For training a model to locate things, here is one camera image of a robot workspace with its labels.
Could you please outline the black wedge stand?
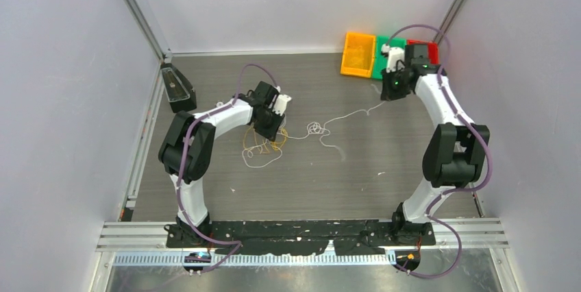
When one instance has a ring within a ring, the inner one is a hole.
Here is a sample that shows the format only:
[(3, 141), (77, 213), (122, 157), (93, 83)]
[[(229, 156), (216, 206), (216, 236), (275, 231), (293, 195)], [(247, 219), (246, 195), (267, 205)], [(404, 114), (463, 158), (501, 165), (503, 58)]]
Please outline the black wedge stand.
[(195, 88), (185, 75), (171, 63), (162, 64), (160, 72), (172, 112), (195, 110), (197, 108)]

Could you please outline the aluminium frame rail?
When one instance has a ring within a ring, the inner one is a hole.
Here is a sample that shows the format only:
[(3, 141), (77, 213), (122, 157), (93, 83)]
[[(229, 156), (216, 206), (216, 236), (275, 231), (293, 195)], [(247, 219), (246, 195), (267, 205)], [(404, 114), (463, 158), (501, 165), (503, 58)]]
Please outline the aluminium frame rail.
[[(445, 223), (453, 228), (464, 248), (506, 249), (508, 238), (497, 218), (459, 218), (446, 219)], [(150, 251), (165, 248), (169, 222), (106, 222), (104, 223), (96, 250)]]

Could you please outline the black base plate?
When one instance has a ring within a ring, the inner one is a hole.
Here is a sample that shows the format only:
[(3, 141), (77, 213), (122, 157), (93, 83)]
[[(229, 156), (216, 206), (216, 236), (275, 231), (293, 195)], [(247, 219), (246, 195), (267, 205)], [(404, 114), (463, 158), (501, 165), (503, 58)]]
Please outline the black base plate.
[(204, 247), (226, 255), (309, 256), (331, 245), (339, 256), (381, 254), (384, 247), (433, 246), (429, 223), (396, 228), (389, 220), (204, 221), (196, 230), (181, 219), (166, 224), (168, 248)]

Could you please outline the yellow plastic bin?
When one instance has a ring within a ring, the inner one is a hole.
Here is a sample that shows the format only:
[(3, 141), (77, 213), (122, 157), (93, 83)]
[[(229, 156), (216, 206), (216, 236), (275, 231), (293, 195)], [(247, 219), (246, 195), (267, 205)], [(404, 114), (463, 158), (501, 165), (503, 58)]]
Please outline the yellow plastic bin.
[(340, 74), (370, 79), (375, 60), (375, 45), (375, 35), (347, 32)]

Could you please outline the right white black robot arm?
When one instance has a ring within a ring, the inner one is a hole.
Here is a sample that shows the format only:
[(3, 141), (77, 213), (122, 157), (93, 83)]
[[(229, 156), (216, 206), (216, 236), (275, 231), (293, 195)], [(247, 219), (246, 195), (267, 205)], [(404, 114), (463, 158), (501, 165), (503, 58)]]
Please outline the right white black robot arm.
[(405, 245), (428, 234), (430, 215), (452, 193), (465, 191), (480, 179), (490, 131), (465, 114), (449, 88), (445, 69), (431, 62), (426, 44), (404, 48), (382, 45), (380, 53), (386, 58), (381, 71), (381, 100), (395, 101), (414, 94), (434, 126), (421, 163), (422, 181), (392, 215), (389, 234)]

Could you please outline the red plastic bin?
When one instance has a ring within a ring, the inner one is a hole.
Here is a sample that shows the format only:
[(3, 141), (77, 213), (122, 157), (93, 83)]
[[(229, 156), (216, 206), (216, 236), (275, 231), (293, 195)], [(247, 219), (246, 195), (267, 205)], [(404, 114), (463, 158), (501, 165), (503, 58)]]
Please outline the red plastic bin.
[(428, 56), (432, 64), (440, 64), (438, 55), (438, 45), (435, 42), (408, 39), (406, 45), (425, 44), (428, 46)]

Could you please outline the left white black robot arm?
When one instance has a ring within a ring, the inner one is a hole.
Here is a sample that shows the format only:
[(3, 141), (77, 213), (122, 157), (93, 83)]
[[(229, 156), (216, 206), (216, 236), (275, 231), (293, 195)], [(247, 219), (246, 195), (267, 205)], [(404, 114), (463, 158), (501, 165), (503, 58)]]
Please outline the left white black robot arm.
[(255, 89), (234, 95), (212, 110), (195, 114), (181, 111), (174, 116), (158, 160), (175, 188), (176, 224), (191, 245), (201, 247), (210, 240), (203, 177), (210, 166), (215, 140), (248, 125), (267, 141), (275, 141), (291, 101), (280, 88), (260, 82)]

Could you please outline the green plastic bin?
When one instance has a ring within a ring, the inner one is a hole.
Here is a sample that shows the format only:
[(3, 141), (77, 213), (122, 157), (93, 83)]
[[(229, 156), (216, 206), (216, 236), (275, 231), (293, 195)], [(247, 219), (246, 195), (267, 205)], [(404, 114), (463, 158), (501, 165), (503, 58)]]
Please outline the green plastic bin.
[[(376, 45), (375, 45), (375, 60), (373, 64), (373, 70), (371, 74), (371, 79), (374, 80), (381, 80), (382, 74), (381, 71), (386, 68), (387, 65), (387, 58), (385, 58), (381, 54), (382, 46), (389, 40), (388, 36), (377, 36), (376, 37)], [(406, 39), (404, 38), (394, 38), (388, 44), (390, 47), (399, 47), (404, 49), (407, 44)]]

